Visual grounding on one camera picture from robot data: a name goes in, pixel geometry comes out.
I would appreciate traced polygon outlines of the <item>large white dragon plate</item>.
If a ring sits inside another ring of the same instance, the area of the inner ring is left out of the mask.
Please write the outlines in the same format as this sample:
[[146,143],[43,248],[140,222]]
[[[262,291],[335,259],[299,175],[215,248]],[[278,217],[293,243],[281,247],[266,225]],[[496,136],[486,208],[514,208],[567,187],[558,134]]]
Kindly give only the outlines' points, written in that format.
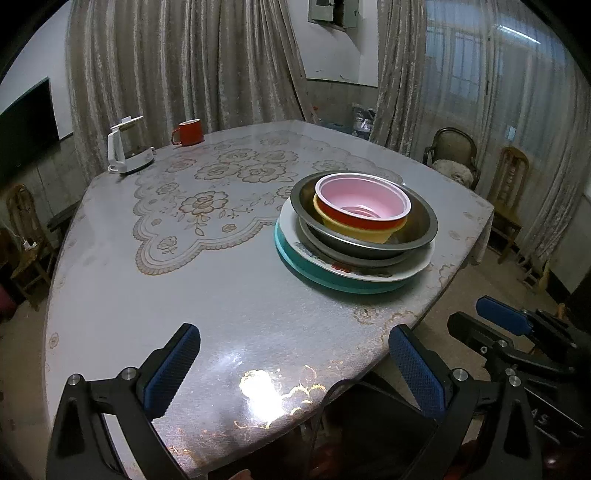
[[422,272],[429,266],[435,252],[435,242],[431,242],[427,247],[420,248],[392,266],[363,268],[339,262],[318,250],[304,235],[300,219],[294,207],[291,206],[290,200],[284,202],[280,210],[277,236],[287,255],[298,267],[311,268],[311,272],[315,275],[334,277],[342,282],[348,280],[380,286],[408,280]]

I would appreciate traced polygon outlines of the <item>stainless steel bowl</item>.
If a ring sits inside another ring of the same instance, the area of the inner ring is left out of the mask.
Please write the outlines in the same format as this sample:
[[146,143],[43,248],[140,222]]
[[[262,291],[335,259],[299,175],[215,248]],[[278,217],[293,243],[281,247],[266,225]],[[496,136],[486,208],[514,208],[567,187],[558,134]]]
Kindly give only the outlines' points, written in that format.
[[406,226],[394,233],[385,244],[356,240],[325,227],[322,218],[315,211],[315,184],[322,176],[342,172],[322,172],[310,175],[295,184],[290,193],[301,229],[311,243],[325,254],[345,263],[376,267],[392,265],[402,261],[411,253],[427,247],[438,233],[438,219],[426,200],[408,187],[400,186],[412,202]]

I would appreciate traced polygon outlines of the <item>turquoise plastic plate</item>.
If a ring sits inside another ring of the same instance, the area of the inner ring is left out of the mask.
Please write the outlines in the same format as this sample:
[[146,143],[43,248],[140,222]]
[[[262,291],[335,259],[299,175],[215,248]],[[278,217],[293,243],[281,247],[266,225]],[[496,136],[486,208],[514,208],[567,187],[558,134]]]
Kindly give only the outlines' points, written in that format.
[[283,223],[277,220],[273,233],[274,245],[280,257],[292,270],[319,286],[343,293],[372,295],[392,292],[413,282],[412,279],[405,279],[394,282],[374,283],[366,280],[346,278],[332,273],[332,271],[315,265],[291,247],[290,243],[287,242],[286,236],[283,234],[281,226],[283,226]]

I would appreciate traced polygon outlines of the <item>yellow plastic bowl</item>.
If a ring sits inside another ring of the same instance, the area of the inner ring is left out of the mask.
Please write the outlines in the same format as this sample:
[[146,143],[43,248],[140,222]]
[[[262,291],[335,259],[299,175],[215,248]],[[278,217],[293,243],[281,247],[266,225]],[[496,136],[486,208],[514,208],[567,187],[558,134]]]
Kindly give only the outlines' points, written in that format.
[[377,228],[376,222],[370,222],[370,228],[361,228],[352,224],[354,220],[359,219],[342,215],[341,212],[322,202],[318,195],[315,195],[312,201],[314,202],[315,211],[321,216],[325,227],[356,240],[385,244],[394,233],[403,229],[408,221],[407,217],[401,218],[394,221],[389,228],[384,226]]

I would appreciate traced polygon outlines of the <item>red plastic bowl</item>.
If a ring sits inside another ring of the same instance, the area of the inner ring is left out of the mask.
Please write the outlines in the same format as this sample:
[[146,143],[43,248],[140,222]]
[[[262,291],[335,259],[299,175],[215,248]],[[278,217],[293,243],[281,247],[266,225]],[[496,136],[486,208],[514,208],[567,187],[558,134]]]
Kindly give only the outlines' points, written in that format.
[[361,229],[398,226],[412,210],[403,189],[390,180],[342,172],[322,176],[315,184],[322,212],[339,223]]

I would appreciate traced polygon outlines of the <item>wooden chair by window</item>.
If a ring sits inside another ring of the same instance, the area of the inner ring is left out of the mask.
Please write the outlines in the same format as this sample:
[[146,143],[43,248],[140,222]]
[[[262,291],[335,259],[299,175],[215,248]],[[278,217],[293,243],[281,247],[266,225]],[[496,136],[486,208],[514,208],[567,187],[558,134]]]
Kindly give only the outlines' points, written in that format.
[[521,150],[513,146],[502,149],[489,195],[489,201],[495,207],[491,232],[505,241],[503,247],[492,247],[499,254],[499,264],[509,256],[523,228],[517,210],[525,191],[529,170],[529,159]]

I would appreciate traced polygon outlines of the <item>sheer window curtain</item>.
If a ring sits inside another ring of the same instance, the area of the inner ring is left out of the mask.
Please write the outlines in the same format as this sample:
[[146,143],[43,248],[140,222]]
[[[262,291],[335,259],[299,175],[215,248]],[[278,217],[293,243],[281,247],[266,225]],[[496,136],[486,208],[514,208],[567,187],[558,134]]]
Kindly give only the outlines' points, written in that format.
[[370,138],[421,159],[448,126],[475,142],[476,190],[494,192],[504,147],[530,172],[517,243],[552,256],[590,178],[590,86],[551,29],[521,1],[382,1],[378,101]]

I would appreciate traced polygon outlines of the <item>lace patterned tablecloth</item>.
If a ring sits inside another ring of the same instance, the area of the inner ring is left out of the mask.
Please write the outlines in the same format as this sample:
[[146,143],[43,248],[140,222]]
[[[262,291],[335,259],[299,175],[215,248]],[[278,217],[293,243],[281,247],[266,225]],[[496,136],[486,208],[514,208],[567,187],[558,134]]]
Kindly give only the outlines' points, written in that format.
[[207,140],[160,159],[136,181],[136,266],[145,275],[163,275],[203,251],[243,244],[276,223],[298,181],[341,171],[402,179],[367,158],[287,130]]

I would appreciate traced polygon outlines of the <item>white electric kettle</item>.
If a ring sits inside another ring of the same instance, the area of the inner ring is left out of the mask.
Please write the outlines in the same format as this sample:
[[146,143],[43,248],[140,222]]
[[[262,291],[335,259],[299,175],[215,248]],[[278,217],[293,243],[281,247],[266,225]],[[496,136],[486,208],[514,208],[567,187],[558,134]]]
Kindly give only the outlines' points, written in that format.
[[139,127],[143,116],[122,118],[110,128],[107,136],[108,172],[126,176],[150,166],[155,160],[155,149],[143,145]]

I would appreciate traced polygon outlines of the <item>black television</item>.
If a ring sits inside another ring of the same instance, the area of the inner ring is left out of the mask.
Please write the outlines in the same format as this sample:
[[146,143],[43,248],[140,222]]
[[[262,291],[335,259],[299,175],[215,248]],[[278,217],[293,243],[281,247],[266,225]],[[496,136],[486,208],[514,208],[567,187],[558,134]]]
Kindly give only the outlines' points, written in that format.
[[35,84],[1,114],[1,174],[12,178],[59,143],[50,80]]

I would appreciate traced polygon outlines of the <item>red mug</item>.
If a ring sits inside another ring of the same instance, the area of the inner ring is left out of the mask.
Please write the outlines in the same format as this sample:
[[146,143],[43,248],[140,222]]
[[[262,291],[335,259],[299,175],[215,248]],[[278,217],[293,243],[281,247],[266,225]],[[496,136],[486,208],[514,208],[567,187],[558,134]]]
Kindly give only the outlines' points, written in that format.
[[199,119],[191,119],[181,122],[171,133],[170,142],[176,146],[192,146],[204,142]]

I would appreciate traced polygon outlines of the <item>beige curtain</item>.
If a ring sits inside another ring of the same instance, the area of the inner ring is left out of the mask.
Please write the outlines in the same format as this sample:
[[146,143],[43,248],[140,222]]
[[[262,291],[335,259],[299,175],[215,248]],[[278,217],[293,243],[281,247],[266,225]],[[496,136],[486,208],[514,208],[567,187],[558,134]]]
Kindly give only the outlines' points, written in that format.
[[107,134],[127,116],[157,148],[190,119],[209,133],[317,118],[283,1],[75,1],[66,65],[87,178],[106,170]]

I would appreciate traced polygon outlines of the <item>grey wall cabinet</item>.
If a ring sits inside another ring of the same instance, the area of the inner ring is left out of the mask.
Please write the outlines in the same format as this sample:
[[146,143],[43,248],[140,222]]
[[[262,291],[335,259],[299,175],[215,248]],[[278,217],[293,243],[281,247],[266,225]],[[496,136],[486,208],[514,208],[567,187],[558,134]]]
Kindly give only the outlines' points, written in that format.
[[308,20],[342,29],[356,28],[359,21],[359,1],[310,0]]

